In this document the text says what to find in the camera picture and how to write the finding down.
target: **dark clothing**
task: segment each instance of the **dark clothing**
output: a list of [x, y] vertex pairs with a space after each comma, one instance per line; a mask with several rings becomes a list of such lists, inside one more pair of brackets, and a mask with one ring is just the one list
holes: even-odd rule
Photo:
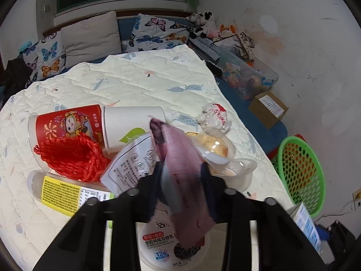
[[0, 76], [0, 86], [5, 86], [2, 105], [4, 105], [12, 95], [15, 95], [25, 88], [31, 73], [32, 70], [25, 64], [23, 59], [16, 58], [8, 61], [6, 70]]

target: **butterfly pillow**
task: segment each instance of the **butterfly pillow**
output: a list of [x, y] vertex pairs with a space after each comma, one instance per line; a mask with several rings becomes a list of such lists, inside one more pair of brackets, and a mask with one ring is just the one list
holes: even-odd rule
[[191, 28], [164, 18], [138, 14], [127, 52], [172, 49], [188, 41]]
[[42, 38], [27, 48], [23, 59], [32, 69], [27, 85], [59, 74], [65, 68], [65, 52], [60, 31]]

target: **red container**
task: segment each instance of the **red container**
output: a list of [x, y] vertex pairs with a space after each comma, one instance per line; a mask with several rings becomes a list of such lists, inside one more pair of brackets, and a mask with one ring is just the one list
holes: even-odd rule
[[64, 136], [73, 138], [81, 133], [90, 136], [101, 148], [104, 147], [100, 105], [77, 107], [42, 115], [33, 113], [28, 122], [31, 150], [40, 167], [46, 171], [51, 171], [51, 169], [39, 155], [34, 153], [34, 147], [47, 139]]

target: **cardboard box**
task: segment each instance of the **cardboard box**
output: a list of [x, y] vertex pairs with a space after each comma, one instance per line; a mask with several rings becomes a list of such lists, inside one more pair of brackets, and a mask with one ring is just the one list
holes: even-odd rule
[[248, 109], [267, 129], [271, 129], [288, 110], [286, 105], [270, 91], [255, 96]]

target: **nutrition label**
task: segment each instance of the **nutrition label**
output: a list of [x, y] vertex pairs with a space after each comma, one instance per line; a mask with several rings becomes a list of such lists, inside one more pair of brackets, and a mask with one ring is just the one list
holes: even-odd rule
[[113, 198], [114, 195], [102, 190], [69, 184], [49, 176], [44, 177], [42, 203], [65, 215], [73, 216], [87, 199], [93, 196], [102, 202]]
[[143, 134], [118, 153], [101, 182], [118, 196], [136, 187], [141, 177], [152, 174], [156, 161], [152, 136]]
[[107, 201], [111, 198], [112, 193], [103, 192], [102, 190], [89, 189], [81, 187], [79, 195], [79, 208], [91, 197], [96, 197], [99, 202]]

